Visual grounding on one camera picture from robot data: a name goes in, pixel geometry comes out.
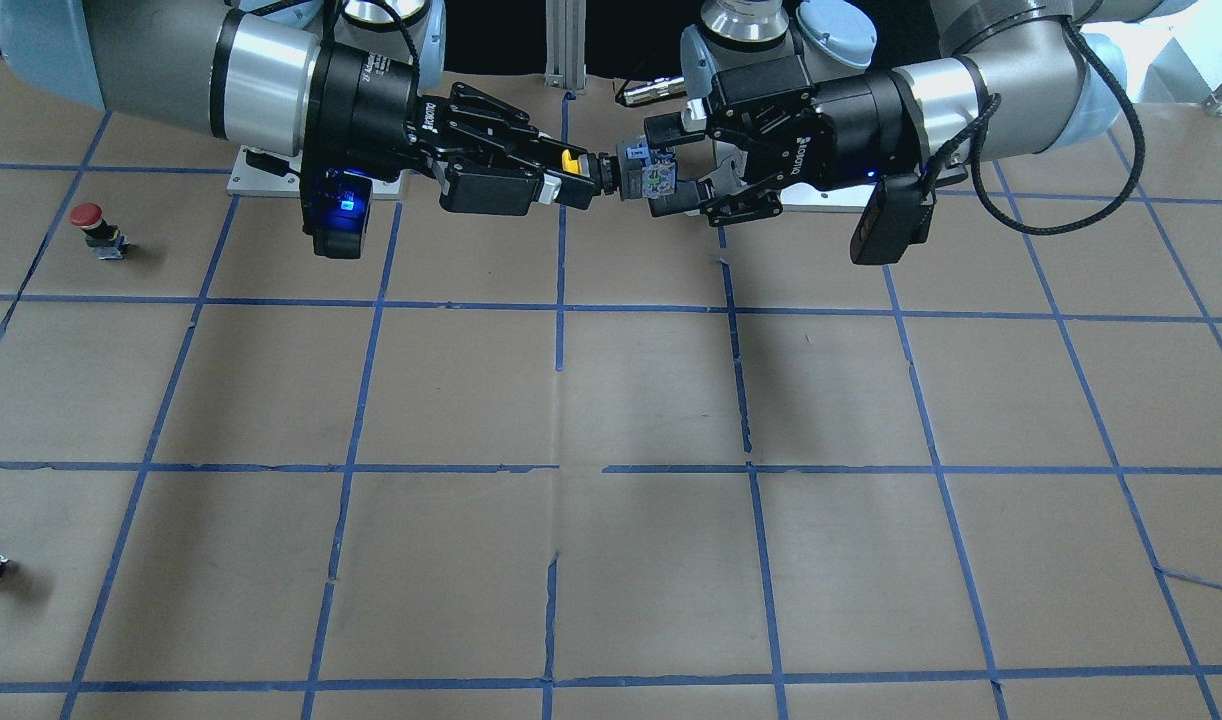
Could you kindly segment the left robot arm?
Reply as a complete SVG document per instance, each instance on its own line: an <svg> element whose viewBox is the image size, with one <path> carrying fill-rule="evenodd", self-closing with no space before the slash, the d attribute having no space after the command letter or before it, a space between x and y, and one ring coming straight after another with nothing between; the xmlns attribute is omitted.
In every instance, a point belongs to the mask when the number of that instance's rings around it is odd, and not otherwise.
<svg viewBox="0 0 1222 720"><path fill-rule="evenodd" d="M923 243L938 186L982 160L1085 141L1125 115L1135 160L1110 211L1143 172L1143 126L1088 23L1140 23L1187 1L931 1L940 57L873 68L879 35L849 1L708 1L681 42L683 111L653 117L670 149L711 138L734 147L712 174L649 200L655 218L699 213L712 225L781 211L786 187L873 185L853 237L859 264Z"/></svg>

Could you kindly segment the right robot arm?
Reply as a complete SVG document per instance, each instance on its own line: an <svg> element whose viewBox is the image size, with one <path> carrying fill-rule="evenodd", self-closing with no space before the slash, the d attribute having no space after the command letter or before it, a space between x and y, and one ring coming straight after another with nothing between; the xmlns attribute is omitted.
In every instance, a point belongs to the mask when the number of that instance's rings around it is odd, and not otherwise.
<svg viewBox="0 0 1222 720"><path fill-rule="evenodd" d="M585 209L606 156L539 132L521 109L420 67L222 1L0 1L0 50L22 81L103 111L299 156L306 224L360 211L349 177L434 178L448 211Z"/></svg>

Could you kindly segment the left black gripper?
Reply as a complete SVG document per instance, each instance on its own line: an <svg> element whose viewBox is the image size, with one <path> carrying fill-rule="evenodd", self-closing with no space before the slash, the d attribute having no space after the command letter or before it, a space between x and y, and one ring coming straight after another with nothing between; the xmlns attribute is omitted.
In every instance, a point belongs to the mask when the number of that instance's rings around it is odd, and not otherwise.
<svg viewBox="0 0 1222 720"><path fill-rule="evenodd" d="M708 136L731 143L745 152L742 187L679 178L671 193L646 199L653 218L753 222L783 210L778 193L786 187L866 185L923 163L913 119L887 72L813 83L802 57L778 57L717 73L706 111L684 108L644 119L646 145L687 145Z"/></svg>

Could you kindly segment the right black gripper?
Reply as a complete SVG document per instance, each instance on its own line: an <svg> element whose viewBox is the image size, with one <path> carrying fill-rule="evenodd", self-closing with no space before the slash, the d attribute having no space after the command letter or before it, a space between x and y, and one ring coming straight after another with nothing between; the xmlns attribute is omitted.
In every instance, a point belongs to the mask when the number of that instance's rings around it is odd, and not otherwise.
<svg viewBox="0 0 1222 720"><path fill-rule="evenodd" d="M378 181L431 176L448 163L439 205L451 213L524 218L534 202L587 209L601 169L587 152L541 134L529 115L455 83L422 95L415 68L358 46L320 46L306 106L306 176L346 170Z"/></svg>

